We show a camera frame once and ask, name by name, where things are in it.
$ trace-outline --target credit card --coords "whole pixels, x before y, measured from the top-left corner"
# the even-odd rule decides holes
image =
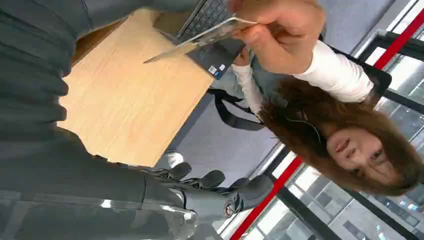
[[[241,31],[255,24],[257,24],[257,22],[248,21],[233,16],[221,22],[220,24],[210,28],[209,30],[206,30],[198,34],[197,36],[192,37],[189,40],[177,45],[175,48],[163,52],[157,56],[154,56],[143,63],[152,63],[171,56],[189,53],[206,45],[216,43],[226,38],[230,38],[234,32]]]

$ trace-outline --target office chair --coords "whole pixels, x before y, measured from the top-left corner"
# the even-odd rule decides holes
[[[358,59],[342,51],[339,51],[333,47],[332,49],[335,53],[342,54],[346,56],[352,62],[363,67],[365,73],[368,75],[370,80],[374,83],[374,88],[372,89],[370,93],[371,94],[370,102],[374,106],[376,106],[377,103],[380,101],[381,97],[383,96],[383,94],[385,93],[385,91],[389,88],[390,83],[392,82],[392,76],[380,69],[377,69],[364,62],[361,62]],[[224,102],[226,102],[242,110],[245,113],[253,114],[249,108],[242,107],[239,105],[239,103],[243,99],[231,96],[227,92],[221,89],[208,89],[207,92],[209,94],[214,95],[214,103],[218,111],[219,117],[226,125],[235,129],[241,129],[241,130],[247,130],[247,131],[259,131],[265,127],[264,124],[259,119],[258,121],[253,121],[253,120],[245,119],[235,115],[234,113],[229,111],[227,109],[227,106],[224,104]]]

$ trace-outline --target earphone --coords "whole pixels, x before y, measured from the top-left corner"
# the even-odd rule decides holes
[[[309,126],[311,126],[311,127],[313,127],[313,129],[315,130],[315,132],[316,132],[316,135],[318,135],[318,141],[319,141],[319,143],[321,144],[322,142],[321,142],[321,136],[320,136],[320,133],[318,132],[318,130],[317,130],[317,128],[314,126],[314,125],[312,125],[312,123],[310,123],[310,122],[307,122],[307,121],[302,121],[302,120],[291,120],[290,118],[288,118],[287,116],[285,117],[288,121],[290,121],[290,122],[293,122],[293,123],[304,123],[304,124],[308,124]]]

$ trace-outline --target hand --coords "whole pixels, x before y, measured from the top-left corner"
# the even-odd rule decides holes
[[[326,21],[316,0],[230,0],[237,16],[259,24],[235,35],[257,55],[267,71],[304,73]]]
[[[237,66],[247,66],[250,65],[251,58],[249,56],[249,51],[245,47],[243,50],[241,50],[240,54],[237,56],[237,58],[234,60],[233,64]]]

